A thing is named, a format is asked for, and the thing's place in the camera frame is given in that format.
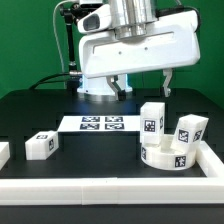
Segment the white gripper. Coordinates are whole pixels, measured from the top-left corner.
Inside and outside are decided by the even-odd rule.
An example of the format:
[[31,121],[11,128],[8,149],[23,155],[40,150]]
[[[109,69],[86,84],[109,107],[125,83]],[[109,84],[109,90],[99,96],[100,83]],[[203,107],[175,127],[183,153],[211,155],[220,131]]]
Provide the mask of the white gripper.
[[79,42],[79,60],[87,78],[106,77],[117,101],[126,99],[118,85],[120,74],[163,70],[164,95],[170,96],[173,69],[200,59],[197,14],[187,11],[160,17],[146,25],[147,34],[117,40],[113,30],[86,35]]

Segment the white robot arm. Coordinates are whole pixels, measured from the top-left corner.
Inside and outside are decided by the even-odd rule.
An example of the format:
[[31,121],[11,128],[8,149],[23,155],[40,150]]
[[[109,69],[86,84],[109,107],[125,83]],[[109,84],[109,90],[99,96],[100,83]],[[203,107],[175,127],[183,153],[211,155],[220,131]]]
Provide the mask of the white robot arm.
[[197,9],[177,4],[158,10],[155,0],[108,0],[78,22],[83,91],[120,100],[132,89],[127,76],[161,70],[168,88],[175,68],[200,59]]

